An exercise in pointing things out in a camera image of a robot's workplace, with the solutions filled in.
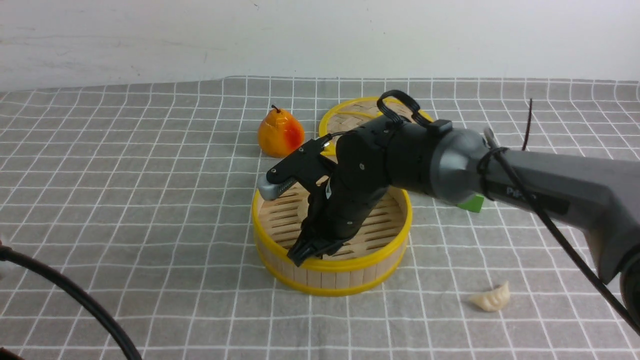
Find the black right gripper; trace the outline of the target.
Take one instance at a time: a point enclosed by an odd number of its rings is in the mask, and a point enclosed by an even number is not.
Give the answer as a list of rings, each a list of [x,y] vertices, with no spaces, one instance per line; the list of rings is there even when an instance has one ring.
[[[392,150],[398,130],[394,121],[371,120],[339,137],[334,172],[309,192],[310,212],[286,253],[296,267],[342,249],[396,184]]]

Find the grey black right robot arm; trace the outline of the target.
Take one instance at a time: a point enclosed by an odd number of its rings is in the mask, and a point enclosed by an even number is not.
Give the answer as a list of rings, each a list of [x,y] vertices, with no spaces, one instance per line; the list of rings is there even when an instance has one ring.
[[[380,116],[339,137],[327,180],[304,170],[308,215],[287,256],[300,266],[354,237],[389,187],[451,204],[476,194],[536,214],[618,314],[639,330],[639,163],[512,150],[448,120]]]

